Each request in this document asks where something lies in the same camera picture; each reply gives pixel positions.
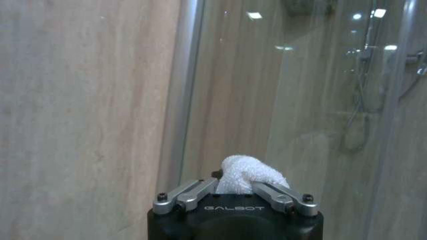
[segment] glass panel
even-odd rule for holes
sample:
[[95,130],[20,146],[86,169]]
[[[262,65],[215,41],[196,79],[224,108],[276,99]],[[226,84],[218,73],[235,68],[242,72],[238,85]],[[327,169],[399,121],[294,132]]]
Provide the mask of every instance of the glass panel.
[[207,0],[182,180],[251,155],[314,193],[324,239],[426,237],[426,5]]

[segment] shower enclosure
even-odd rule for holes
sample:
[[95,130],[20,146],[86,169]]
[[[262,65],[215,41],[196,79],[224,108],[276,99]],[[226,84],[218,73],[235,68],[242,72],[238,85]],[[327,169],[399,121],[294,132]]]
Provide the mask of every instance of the shower enclosure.
[[184,2],[158,188],[251,155],[324,239],[427,239],[427,1]]

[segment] beige wall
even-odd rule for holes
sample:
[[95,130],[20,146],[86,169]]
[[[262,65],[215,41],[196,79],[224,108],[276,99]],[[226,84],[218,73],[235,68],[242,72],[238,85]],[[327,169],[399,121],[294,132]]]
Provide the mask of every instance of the beige wall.
[[0,239],[136,240],[180,1],[0,2]]

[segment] white towel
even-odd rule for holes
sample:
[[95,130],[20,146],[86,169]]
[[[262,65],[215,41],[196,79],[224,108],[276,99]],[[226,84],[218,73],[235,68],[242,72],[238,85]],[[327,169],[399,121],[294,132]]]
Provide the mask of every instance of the white towel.
[[282,173],[255,157],[246,155],[230,156],[220,166],[223,176],[216,188],[218,194],[252,194],[251,182],[280,184],[290,188]]

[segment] metal frame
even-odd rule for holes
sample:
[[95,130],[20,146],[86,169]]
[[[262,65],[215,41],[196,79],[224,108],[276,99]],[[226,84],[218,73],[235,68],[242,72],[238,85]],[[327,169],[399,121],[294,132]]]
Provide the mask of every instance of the metal frame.
[[182,0],[156,181],[158,192],[180,183],[204,0]]
[[[206,180],[190,180],[168,193],[159,193],[152,202],[154,213],[168,214],[176,205],[184,212],[196,209],[199,201],[216,192],[218,185],[219,180],[210,177]],[[279,184],[263,182],[252,182],[252,189],[278,212],[288,214],[295,209],[306,217],[318,215],[318,204],[310,194],[303,195]]]

